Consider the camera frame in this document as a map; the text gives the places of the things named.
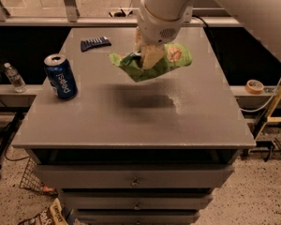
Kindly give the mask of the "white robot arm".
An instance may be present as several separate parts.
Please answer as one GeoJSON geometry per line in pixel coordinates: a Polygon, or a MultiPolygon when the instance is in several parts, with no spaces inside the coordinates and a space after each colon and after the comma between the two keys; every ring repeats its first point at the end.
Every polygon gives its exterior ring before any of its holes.
{"type": "MultiPolygon", "coordinates": [[[[140,0],[136,49],[174,40],[194,0],[140,0]]],[[[215,0],[281,63],[281,0],[215,0]]]]}

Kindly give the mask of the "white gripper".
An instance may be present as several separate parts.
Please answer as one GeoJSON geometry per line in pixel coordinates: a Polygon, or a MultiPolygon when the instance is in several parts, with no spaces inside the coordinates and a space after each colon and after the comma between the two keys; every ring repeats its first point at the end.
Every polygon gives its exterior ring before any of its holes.
{"type": "Polygon", "coordinates": [[[134,48],[140,51],[143,69],[151,69],[165,55],[165,46],[161,44],[177,37],[184,11],[182,0],[140,0],[134,48]]]}

